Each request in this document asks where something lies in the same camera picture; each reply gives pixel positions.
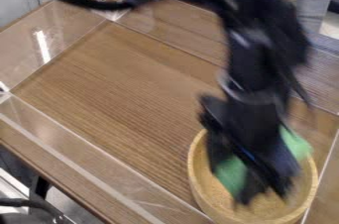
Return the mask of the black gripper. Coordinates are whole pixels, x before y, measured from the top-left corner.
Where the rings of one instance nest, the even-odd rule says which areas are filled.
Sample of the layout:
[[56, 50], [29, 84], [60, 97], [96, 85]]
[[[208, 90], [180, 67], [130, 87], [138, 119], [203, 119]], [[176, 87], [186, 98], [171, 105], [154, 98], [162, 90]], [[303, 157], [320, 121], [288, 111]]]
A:
[[235, 157], [234, 201], [250, 206], [255, 198], [271, 189], [284, 199], [299, 175], [295, 155], [268, 156], [278, 145], [279, 129], [290, 97], [287, 85], [276, 83], [260, 90], [243, 90], [232, 81], [220, 82], [226, 100], [211, 95], [200, 98], [200, 123], [207, 129], [207, 155], [211, 173], [232, 152], [240, 148], [254, 157]]

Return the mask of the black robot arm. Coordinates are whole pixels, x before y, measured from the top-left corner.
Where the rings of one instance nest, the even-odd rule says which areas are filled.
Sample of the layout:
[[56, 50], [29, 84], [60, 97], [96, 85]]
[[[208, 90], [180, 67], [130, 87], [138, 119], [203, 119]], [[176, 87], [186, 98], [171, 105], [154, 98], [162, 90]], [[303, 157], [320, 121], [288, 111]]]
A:
[[[139, 6], [152, 0], [126, 0]], [[295, 77], [310, 43], [296, 16], [296, 0], [187, 0], [219, 17], [230, 45], [219, 77], [226, 96], [200, 99], [210, 169], [234, 200], [250, 204], [274, 191], [287, 197], [299, 163], [287, 146], [284, 119]]]

